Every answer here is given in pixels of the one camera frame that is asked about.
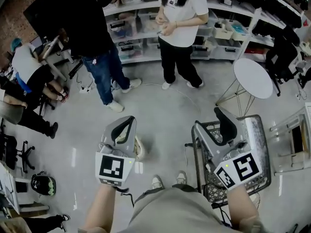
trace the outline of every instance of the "shelving unit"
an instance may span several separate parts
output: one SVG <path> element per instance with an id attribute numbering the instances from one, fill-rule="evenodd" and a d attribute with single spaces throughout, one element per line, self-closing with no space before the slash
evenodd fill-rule
<path id="1" fill-rule="evenodd" d="M 297 12 L 294 8 L 292 8 L 287 2 L 284 0 L 277 0 L 282 5 L 288 7 L 291 11 L 293 11 L 296 15 L 302 17 L 303 13 Z M 286 25 L 284 22 L 282 22 L 279 18 L 277 18 L 274 15 L 269 14 L 268 12 L 262 11 L 261 8 L 254 9 L 250 4 L 247 3 L 238 3 L 237 1 L 232 1 L 232 6 L 228 7 L 226 5 L 220 4 L 219 0 L 208 0 L 208 8 L 209 9 L 215 9 L 215 10 L 222 10 L 222 11 L 228 11 L 240 15 L 244 15 L 251 18 L 250 25 L 248 27 L 248 31 L 250 32 L 250 35 L 246 40 L 241 42 L 241 47 L 237 49 L 237 52 L 227 52 L 224 51 L 222 47 L 217 47 L 210 56 L 208 57 L 193 57 L 193 59 L 199 59 L 199 60 L 209 60 L 209 59 L 225 59 L 225 60 L 238 60 L 239 58 L 249 58 L 257 62 L 264 62 L 265 61 L 265 55 L 264 54 L 253 54 L 253 53 L 244 53 L 249 42 L 256 42 L 265 46 L 273 47 L 274 40 L 270 36 L 260 36 L 260 35 L 253 35 L 251 32 L 253 28 L 255 27 L 258 20 L 263 20 L 267 23 L 270 23 L 274 26 L 277 26 L 281 29 L 285 28 Z M 113 14 L 118 14 L 126 11 L 134 11 L 144 8 L 157 8 L 160 6 L 159 1 L 152 1 L 152 2 L 133 2 L 129 4 L 121 4 L 118 8 L 104 10 L 105 16 L 110 16 Z M 198 31 L 198 36 L 203 37 L 209 37 L 212 35 L 212 32 L 204 33 L 204 30 Z M 137 39 L 145 39 L 145 38 L 153 38 L 157 37 L 157 33 L 138 33 L 132 37 L 126 37 L 126 38 L 118 38 L 113 39 L 115 43 L 123 42 L 123 41 L 130 41 L 130 40 L 137 40 Z M 160 51 L 159 50 L 152 50 L 152 49 L 144 49 L 143 56 L 139 57 L 133 57 L 129 59 L 122 60 L 123 64 L 128 63 L 137 63 L 137 62 L 147 62 L 147 61 L 159 61 L 161 60 Z"/>

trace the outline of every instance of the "white sneaker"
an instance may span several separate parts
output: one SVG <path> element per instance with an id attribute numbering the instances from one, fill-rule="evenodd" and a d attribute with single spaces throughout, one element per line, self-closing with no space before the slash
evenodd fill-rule
<path id="1" fill-rule="evenodd" d="M 184 171 L 180 171 L 176 179 L 176 184 L 187 184 L 187 176 Z"/>
<path id="2" fill-rule="evenodd" d="M 141 85 L 141 79 L 130 80 L 130 87 L 126 90 L 122 90 L 123 93 L 128 93 L 133 88 L 136 88 Z"/>
<path id="3" fill-rule="evenodd" d="M 168 88 L 170 88 L 170 86 L 171 86 L 171 83 L 164 82 L 162 85 L 162 89 L 167 90 Z"/>
<path id="4" fill-rule="evenodd" d="M 191 83 L 189 81 L 187 82 L 187 86 L 190 88 L 195 88 L 191 85 Z"/>
<path id="5" fill-rule="evenodd" d="M 106 106 L 108 108 L 110 108 L 111 110 L 113 110 L 115 112 L 119 112 L 119 113 L 124 110 L 124 106 L 120 105 L 119 103 L 115 102 L 114 100 L 112 100 L 112 102 Z"/>
<path id="6" fill-rule="evenodd" d="M 157 188 L 164 189 L 164 185 L 163 185 L 161 178 L 155 175 L 154 178 L 152 179 L 152 189 L 157 189 Z"/>

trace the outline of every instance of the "person sitting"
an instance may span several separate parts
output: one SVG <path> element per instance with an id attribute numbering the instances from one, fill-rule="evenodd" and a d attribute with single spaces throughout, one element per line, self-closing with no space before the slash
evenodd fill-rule
<path id="1" fill-rule="evenodd" d="M 64 221 L 70 220 L 66 214 L 47 218 L 12 218 L 0 220 L 0 233 L 47 233 L 56 228 L 66 232 Z"/>
<path id="2" fill-rule="evenodd" d="M 45 121 L 33 110 L 28 109 L 28 104 L 20 100 L 22 99 L 21 95 L 18 96 L 19 99 L 9 95 L 15 93 L 13 90 L 6 92 L 0 86 L 0 117 L 12 124 L 24 126 L 54 139 L 58 123 L 55 122 L 50 126 L 49 122 Z"/>
<path id="3" fill-rule="evenodd" d="M 111 232 L 116 189 L 106 184 L 100 186 L 79 233 Z M 222 225 L 208 200 L 187 185 L 184 172 L 179 173 L 176 184 L 168 189 L 156 175 L 152 180 L 152 189 L 136 200 L 129 226 L 120 233 L 266 232 L 244 184 L 228 191 L 227 199 L 233 229 Z"/>
<path id="4" fill-rule="evenodd" d="M 13 68 L 32 92 L 43 93 L 52 100 L 66 101 L 69 96 L 68 88 L 62 87 L 54 79 L 49 66 L 44 66 L 39 62 L 34 45 L 31 43 L 23 45 L 21 39 L 15 38 L 11 43 L 11 51 L 14 53 Z M 57 94 L 49 90 L 47 84 L 51 85 Z"/>

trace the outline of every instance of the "black office chair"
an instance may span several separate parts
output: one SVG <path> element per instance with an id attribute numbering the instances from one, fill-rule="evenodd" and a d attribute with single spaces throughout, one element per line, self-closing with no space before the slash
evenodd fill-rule
<path id="1" fill-rule="evenodd" d="M 34 147 L 28 147 L 28 142 L 23 142 L 23 149 L 19 151 L 16 149 L 17 141 L 14 136 L 5 135 L 3 133 L 0 134 L 0 147 L 2 152 L 2 159 L 6 163 L 6 165 L 12 170 L 15 169 L 17 156 L 21 157 L 23 172 L 27 173 L 26 167 L 28 166 L 30 169 L 34 170 L 35 167 L 32 166 L 28 160 L 28 156 L 31 153 L 31 150 L 34 150 Z"/>
<path id="2" fill-rule="evenodd" d="M 278 84 L 283 84 L 282 79 L 287 82 L 298 73 L 298 70 L 292 73 L 289 65 L 298 55 L 295 46 L 299 46 L 299 43 L 296 33 L 286 26 L 280 34 L 276 35 L 274 47 L 266 54 L 266 70 L 276 85 L 278 97 L 281 95 Z"/>

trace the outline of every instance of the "person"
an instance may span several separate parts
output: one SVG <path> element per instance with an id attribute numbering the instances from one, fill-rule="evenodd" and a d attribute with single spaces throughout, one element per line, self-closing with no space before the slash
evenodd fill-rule
<path id="1" fill-rule="evenodd" d="M 138 87 L 141 80 L 129 80 L 124 76 L 118 50 L 107 30 L 103 7 L 115 1 L 57 0 L 60 9 L 55 16 L 69 37 L 71 54 L 82 56 L 88 72 L 93 75 L 103 104 L 122 112 L 124 107 L 112 96 L 111 78 L 120 85 L 123 93 Z"/>
<path id="2" fill-rule="evenodd" d="M 33 110 L 28 109 L 28 104 L 25 101 L 20 100 L 20 96 L 20 99 L 17 99 L 12 96 L 13 94 L 13 90 L 6 91 L 3 89 L 1 82 L 0 117 L 12 124 L 24 126 L 54 139 L 58 130 L 58 123 L 55 122 L 52 126 L 50 126 L 49 122 L 45 121 Z"/>
<path id="3" fill-rule="evenodd" d="M 62 87 L 54 79 L 48 65 L 44 66 L 39 62 L 34 45 L 31 43 L 23 45 L 20 38 L 15 38 L 11 43 L 11 51 L 14 53 L 13 68 L 32 92 L 43 93 L 52 100 L 66 101 L 69 96 L 68 88 Z M 57 94 L 48 89 L 46 84 L 51 85 Z"/>
<path id="4" fill-rule="evenodd" d="M 64 221 L 70 220 L 66 214 L 47 218 L 22 218 L 17 217 L 0 221 L 0 233 L 47 233 L 56 228 L 66 232 Z"/>
<path id="5" fill-rule="evenodd" d="M 100 185 L 84 226 L 78 230 L 79 233 L 111 232 L 115 195 L 114 187 Z M 129 226 L 120 233 L 265 232 L 259 221 L 258 211 L 244 185 L 228 191 L 227 199 L 233 229 L 222 225 L 208 200 L 187 185 L 184 172 L 179 173 L 176 184 L 169 189 L 164 188 L 160 177 L 154 176 L 152 189 L 144 192 L 136 200 Z"/>
<path id="6" fill-rule="evenodd" d="M 208 21 L 207 0 L 161 0 L 161 4 L 156 22 L 162 27 L 158 39 L 165 79 L 162 88 L 166 90 L 174 83 L 175 63 L 187 86 L 199 88 L 204 83 L 190 56 L 199 25 Z"/>

